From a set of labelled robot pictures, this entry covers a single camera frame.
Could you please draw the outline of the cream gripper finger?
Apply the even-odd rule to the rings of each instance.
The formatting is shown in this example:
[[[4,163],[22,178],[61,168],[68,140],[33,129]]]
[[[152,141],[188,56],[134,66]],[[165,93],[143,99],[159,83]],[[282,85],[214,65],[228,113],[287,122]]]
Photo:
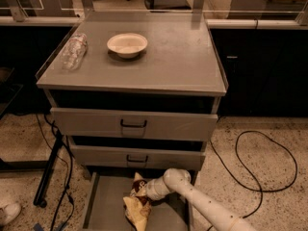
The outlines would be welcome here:
[[[130,195],[132,197],[146,197],[146,188],[132,189]]]

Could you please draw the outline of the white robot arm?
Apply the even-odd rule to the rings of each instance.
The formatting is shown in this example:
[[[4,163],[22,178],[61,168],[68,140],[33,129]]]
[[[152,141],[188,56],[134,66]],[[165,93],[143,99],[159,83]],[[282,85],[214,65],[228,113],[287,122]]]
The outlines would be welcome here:
[[[151,201],[158,201],[171,193],[182,195],[217,231],[257,231],[249,222],[191,184],[191,176],[184,169],[167,169],[163,176],[146,182],[135,174],[131,194],[123,198],[126,217],[137,231],[145,231],[151,212]]]

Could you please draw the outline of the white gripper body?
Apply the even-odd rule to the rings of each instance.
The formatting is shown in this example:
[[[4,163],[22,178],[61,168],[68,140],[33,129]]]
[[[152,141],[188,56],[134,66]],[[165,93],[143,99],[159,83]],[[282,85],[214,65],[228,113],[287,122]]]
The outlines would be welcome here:
[[[161,200],[168,195],[168,187],[162,177],[150,180],[146,185],[146,195],[154,201]]]

